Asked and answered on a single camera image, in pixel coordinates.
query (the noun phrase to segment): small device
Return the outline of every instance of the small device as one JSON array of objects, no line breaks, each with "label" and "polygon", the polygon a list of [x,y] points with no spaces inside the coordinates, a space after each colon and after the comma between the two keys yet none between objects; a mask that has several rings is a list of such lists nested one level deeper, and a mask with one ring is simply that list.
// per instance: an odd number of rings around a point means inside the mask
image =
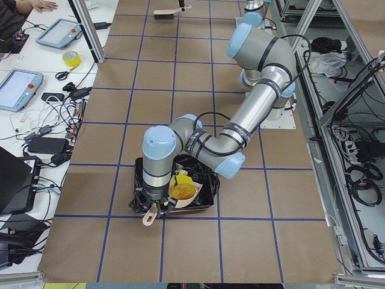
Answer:
[{"label": "small device", "polygon": [[0,84],[0,109],[21,110],[34,96],[43,77],[40,72],[12,69]]},{"label": "small device", "polygon": [[64,100],[64,94],[62,93],[54,93],[54,92],[44,92],[42,95],[42,101],[63,101]]},{"label": "small device", "polygon": [[62,49],[71,43],[80,32],[79,23],[59,18],[36,39],[36,43]]},{"label": "small device", "polygon": [[34,154],[60,154],[66,150],[69,142],[65,138],[34,137],[28,151]]}]

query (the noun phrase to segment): power strip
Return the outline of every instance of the power strip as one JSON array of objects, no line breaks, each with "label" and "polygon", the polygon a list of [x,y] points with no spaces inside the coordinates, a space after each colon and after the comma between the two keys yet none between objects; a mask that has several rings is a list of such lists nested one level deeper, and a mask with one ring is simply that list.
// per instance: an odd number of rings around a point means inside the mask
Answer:
[{"label": "power strip", "polygon": [[67,134],[66,134],[66,139],[68,139],[71,143],[75,143],[80,127],[82,126],[86,105],[87,105],[87,101],[85,100],[76,104],[76,108],[73,112],[72,117],[74,120],[78,120],[78,122],[72,124],[69,128],[67,128]]}]

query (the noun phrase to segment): power adapter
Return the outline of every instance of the power adapter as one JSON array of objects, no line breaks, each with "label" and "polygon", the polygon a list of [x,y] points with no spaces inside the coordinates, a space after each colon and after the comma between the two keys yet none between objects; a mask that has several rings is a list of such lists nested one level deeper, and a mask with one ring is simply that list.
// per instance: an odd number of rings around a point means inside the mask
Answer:
[{"label": "power adapter", "polygon": [[107,22],[97,22],[94,23],[95,30],[101,30],[101,29],[107,29],[109,26],[111,26],[112,23]]},{"label": "power adapter", "polygon": [[76,101],[78,99],[86,97],[87,95],[90,95],[91,89],[92,87],[84,87],[83,89],[76,89],[70,93],[69,97],[73,101]]}]

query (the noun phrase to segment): plastic bag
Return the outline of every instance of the plastic bag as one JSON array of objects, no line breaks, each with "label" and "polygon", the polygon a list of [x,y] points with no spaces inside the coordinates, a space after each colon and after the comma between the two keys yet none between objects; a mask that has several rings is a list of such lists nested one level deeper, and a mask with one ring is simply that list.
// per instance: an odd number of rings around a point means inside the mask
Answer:
[{"label": "plastic bag", "polygon": [[325,74],[326,77],[338,76],[341,73],[340,68],[347,62],[345,54],[330,52],[321,54],[313,63],[309,65],[312,73]]},{"label": "plastic bag", "polygon": [[[173,211],[202,210],[213,206],[214,196],[220,187],[218,176],[213,173],[213,170],[192,156],[185,154],[175,157],[172,170],[173,175],[177,175],[180,169],[186,170],[188,176],[192,177],[194,182],[202,184],[202,188],[196,198],[187,207],[175,208]],[[137,158],[135,160],[134,186],[135,189],[143,186],[143,158]],[[149,209],[146,207],[146,198],[143,195],[138,199],[134,198],[128,206],[132,208],[136,214],[145,214]]]}]

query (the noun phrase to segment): black cloth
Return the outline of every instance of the black cloth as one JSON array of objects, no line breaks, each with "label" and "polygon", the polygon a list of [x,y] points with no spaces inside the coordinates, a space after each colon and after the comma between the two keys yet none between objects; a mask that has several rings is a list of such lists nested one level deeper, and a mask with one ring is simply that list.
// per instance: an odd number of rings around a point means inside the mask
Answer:
[{"label": "black cloth", "polygon": [[318,37],[312,41],[312,51],[323,53],[329,53],[336,51],[341,53],[341,41],[338,39],[331,39],[327,37]]},{"label": "black cloth", "polygon": [[16,13],[15,0],[0,0],[0,39],[12,38],[13,34],[21,29],[24,21],[24,18]]}]

